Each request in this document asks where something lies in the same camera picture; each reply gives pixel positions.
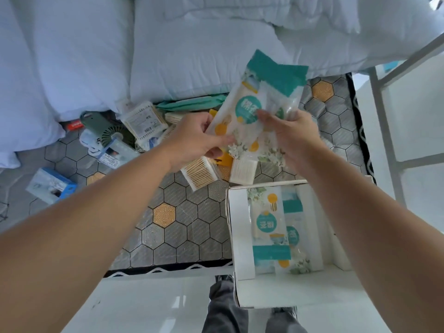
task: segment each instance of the right hand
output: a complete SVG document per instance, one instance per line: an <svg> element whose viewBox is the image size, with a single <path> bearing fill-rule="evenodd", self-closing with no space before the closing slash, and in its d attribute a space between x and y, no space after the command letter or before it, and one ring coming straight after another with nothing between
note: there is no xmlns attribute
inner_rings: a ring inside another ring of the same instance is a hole
<svg viewBox="0 0 444 333"><path fill-rule="evenodd" d="M328 150L310 113L297 110L293 121L281 120L264 110L258 110L257 114L265 127L275 131L286 164L296 173L305 176L307 160L313 151Z"/></svg>

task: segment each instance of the gray pants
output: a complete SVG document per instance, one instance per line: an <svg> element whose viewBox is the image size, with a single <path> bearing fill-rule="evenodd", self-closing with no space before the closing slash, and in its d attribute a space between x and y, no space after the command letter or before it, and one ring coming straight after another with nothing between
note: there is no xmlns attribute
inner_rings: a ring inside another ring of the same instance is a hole
<svg viewBox="0 0 444 333"><path fill-rule="evenodd" d="M233 298L233 283L218 281L210 288L210 304L202 333L248 333L248 310L238 308ZM273 314L265 333L307 333L289 313Z"/></svg>

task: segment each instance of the small box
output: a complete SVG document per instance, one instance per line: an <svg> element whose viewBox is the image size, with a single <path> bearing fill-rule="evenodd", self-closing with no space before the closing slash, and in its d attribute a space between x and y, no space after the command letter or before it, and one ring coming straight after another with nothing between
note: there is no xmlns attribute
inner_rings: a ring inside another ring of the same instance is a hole
<svg viewBox="0 0 444 333"><path fill-rule="evenodd" d="M77 183L44 167L37 170L26 190L47 204L53 204L70 196L76 188Z"/></svg>
<svg viewBox="0 0 444 333"><path fill-rule="evenodd" d="M323 270L299 275L256 274L247 189L281 185L297 186L307 224L309 221L315 222ZM238 306L291 307L347 302L367 297L354 271L343 271L335 266L330 223L306 180L231 187L226 192L225 207L234 264L234 297Z"/></svg>

